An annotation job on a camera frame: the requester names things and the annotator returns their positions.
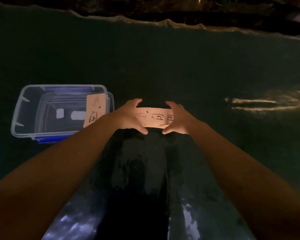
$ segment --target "dark green tabletop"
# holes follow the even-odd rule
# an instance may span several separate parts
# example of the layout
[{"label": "dark green tabletop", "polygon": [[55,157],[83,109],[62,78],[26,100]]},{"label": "dark green tabletop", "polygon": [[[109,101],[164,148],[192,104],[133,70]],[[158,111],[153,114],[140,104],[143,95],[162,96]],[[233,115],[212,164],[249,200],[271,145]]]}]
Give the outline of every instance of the dark green tabletop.
[{"label": "dark green tabletop", "polygon": [[[0,4],[0,179],[49,146],[10,133],[28,84],[102,84],[116,108],[133,98],[143,107],[176,101],[300,189],[300,39]],[[124,188],[128,170],[146,194],[168,185],[170,239],[252,239],[191,138],[149,131],[112,137],[94,190]]]}]

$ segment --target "person's left arm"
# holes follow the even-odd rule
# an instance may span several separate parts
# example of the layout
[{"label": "person's left arm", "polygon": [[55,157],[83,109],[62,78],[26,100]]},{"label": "person's left arm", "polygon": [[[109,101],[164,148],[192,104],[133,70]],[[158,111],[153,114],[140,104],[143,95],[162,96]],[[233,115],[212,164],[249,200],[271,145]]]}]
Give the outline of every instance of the person's left arm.
[{"label": "person's left arm", "polygon": [[128,101],[4,177],[0,181],[0,239],[41,239],[117,129],[148,133],[135,117],[141,101]]}]

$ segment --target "person's right hand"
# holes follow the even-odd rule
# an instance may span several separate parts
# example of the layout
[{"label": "person's right hand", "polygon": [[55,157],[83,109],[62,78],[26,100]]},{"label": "person's right hand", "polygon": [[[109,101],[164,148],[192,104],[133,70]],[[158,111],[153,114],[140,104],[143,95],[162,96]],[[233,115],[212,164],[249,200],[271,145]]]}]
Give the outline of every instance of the person's right hand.
[{"label": "person's right hand", "polygon": [[166,104],[171,107],[174,118],[173,122],[162,131],[163,134],[168,134],[173,131],[181,134],[189,134],[189,130],[195,128],[200,122],[186,111],[181,104],[170,101],[166,101]]}]

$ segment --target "person's right arm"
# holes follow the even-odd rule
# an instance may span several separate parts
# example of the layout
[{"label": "person's right arm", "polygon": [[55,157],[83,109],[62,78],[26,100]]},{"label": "person's right arm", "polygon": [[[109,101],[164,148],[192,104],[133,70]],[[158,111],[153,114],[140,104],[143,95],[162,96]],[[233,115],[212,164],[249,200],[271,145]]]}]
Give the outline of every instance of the person's right arm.
[{"label": "person's right arm", "polygon": [[300,240],[300,192],[197,120],[182,105],[166,103],[173,110],[174,121],[162,133],[178,132],[192,137],[216,182],[256,238]]}]

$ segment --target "clear plastic storage box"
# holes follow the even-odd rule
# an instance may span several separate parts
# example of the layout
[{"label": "clear plastic storage box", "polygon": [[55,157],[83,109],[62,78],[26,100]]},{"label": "clear plastic storage box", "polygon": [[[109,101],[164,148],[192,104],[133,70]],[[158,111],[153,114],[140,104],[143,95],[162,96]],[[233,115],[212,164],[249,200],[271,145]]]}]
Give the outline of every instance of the clear plastic storage box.
[{"label": "clear plastic storage box", "polygon": [[114,110],[103,85],[28,85],[16,103],[11,133],[44,142],[61,141],[84,125],[87,95],[105,93],[105,113]]}]

